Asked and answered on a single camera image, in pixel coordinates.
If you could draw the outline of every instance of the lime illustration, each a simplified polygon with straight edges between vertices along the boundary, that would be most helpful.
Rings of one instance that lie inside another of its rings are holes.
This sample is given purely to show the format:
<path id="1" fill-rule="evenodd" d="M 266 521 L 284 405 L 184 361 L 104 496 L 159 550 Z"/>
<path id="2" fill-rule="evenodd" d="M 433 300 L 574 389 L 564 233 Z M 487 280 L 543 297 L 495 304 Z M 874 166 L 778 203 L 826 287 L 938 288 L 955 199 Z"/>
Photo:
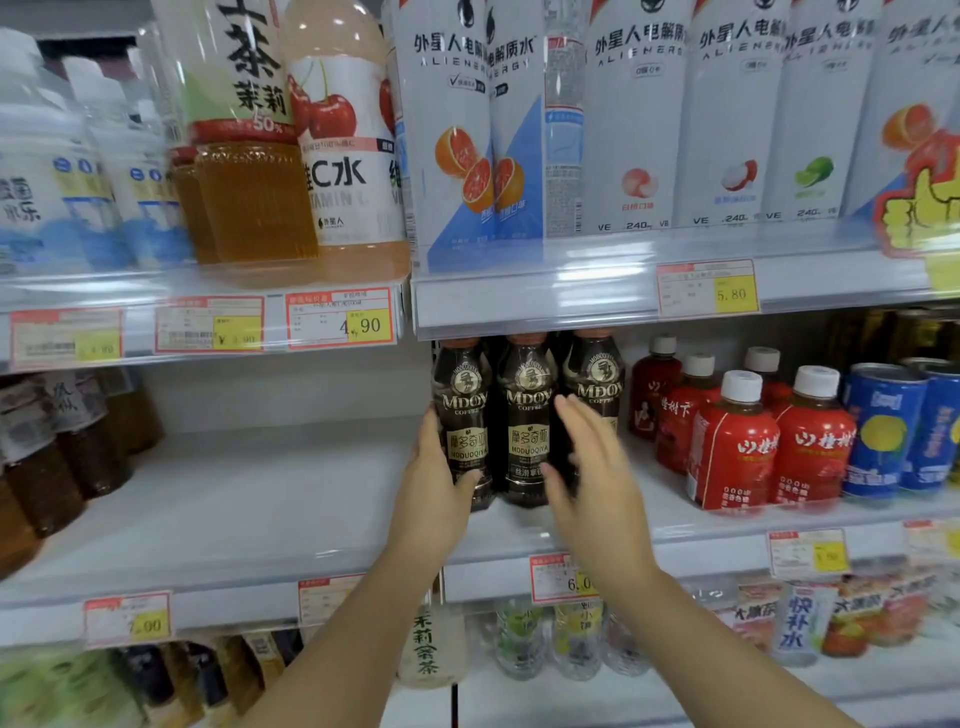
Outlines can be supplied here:
<path id="1" fill-rule="evenodd" d="M 874 415 L 860 429 L 863 444 L 877 452 L 896 452 L 906 441 L 906 422 L 891 415 Z"/>
<path id="2" fill-rule="evenodd" d="M 830 157 L 817 157 L 801 172 L 793 176 L 801 187 L 812 187 L 833 174 L 833 160 Z"/>

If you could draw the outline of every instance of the red bottle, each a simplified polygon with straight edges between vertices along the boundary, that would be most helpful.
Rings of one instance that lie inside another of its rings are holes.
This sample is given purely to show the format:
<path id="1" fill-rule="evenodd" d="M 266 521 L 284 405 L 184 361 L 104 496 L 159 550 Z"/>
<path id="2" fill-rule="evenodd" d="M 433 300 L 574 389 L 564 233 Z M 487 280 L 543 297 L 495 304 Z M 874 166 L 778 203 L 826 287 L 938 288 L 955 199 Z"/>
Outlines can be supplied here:
<path id="1" fill-rule="evenodd" d="M 748 372 L 756 372 L 763 377 L 763 394 L 760 400 L 767 409 L 773 409 L 793 395 L 793 388 L 777 377 L 777 370 L 780 368 L 779 349 L 750 347 L 743 364 Z"/>
<path id="2" fill-rule="evenodd" d="M 781 439 L 771 503 L 818 503 L 811 510 L 828 510 L 840 497 L 856 422 L 836 399 L 839 386 L 835 369 L 797 370 L 793 396 L 773 412 Z"/>
<path id="3" fill-rule="evenodd" d="M 705 510 L 767 502 L 780 428 L 760 403 L 762 389 L 755 372 L 727 372 L 720 401 L 697 413 L 686 487 Z"/>
<path id="4" fill-rule="evenodd" d="M 650 355 L 634 365 L 630 392 L 630 431 L 644 440 L 657 437 L 660 397 L 680 382 L 683 365 L 674 357 L 676 336 L 654 336 Z"/>
<path id="5" fill-rule="evenodd" d="M 675 473 L 686 474 L 693 419 L 705 404 L 720 399 L 720 387 L 713 378 L 710 354 L 694 353 L 684 359 L 680 384 L 660 399 L 657 417 L 657 462 Z"/>

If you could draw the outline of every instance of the grapefruit illustration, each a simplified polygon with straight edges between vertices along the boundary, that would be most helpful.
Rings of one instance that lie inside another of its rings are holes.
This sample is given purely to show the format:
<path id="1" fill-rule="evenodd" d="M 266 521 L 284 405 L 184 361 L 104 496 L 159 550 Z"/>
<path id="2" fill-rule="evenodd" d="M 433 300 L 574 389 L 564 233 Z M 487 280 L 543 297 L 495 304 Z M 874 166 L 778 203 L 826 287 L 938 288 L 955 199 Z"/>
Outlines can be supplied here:
<path id="1" fill-rule="evenodd" d="M 434 154 L 437 166 L 450 177 L 465 177 L 479 159 L 473 139 L 460 127 L 450 127 L 440 135 Z"/>
<path id="2" fill-rule="evenodd" d="M 641 199 L 653 197 L 660 188 L 657 178 L 639 167 L 630 170 L 620 181 L 623 193 L 630 197 L 639 197 Z"/>
<path id="3" fill-rule="evenodd" d="M 887 119 L 883 125 L 882 139 L 891 149 L 912 152 L 936 131 L 937 120 L 930 107 L 914 104 L 912 107 L 903 107 Z"/>
<path id="4" fill-rule="evenodd" d="M 470 167 L 464 179 L 464 205 L 477 214 L 493 206 L 493 173 L 490 160 L 483 157 Z"/>
<path id="5" fill-rule="evenodd" d="M 512 157 L 504 157 L 496 164 L 493 175 L 493 194 L 497 210 L 515 205 L 523 197 L 523 167 Z"/>

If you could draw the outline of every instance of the right hand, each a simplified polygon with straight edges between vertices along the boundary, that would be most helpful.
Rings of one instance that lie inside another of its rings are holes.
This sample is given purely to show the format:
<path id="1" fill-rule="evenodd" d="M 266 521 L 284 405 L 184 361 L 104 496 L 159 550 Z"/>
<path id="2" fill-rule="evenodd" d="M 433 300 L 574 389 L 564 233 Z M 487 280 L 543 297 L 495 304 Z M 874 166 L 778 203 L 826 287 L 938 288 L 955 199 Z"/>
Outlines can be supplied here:
<path id="1" fill-rule="evenodd" d="M 616 433 L 600 415 L 573 395 L 554 402 L 580 470 L 574 498 L 556 469 L 540 466 L 554 520 L 600 595 L 625 604 L 659 572 L 643 496 Z"/>

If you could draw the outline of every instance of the blue label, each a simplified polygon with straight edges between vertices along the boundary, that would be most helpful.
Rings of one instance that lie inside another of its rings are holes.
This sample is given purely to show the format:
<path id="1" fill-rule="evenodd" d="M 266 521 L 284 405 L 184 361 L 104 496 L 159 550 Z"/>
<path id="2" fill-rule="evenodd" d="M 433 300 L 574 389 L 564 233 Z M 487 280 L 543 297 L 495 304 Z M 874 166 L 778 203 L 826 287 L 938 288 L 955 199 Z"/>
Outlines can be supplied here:
<path id="1" fill-rule="evenodd" d="M 857 424 L 847 466 L 846 495 L 893 497 L 917 431 L 926 381 L 881 381 L 850 375 L 844 397 Z"/>

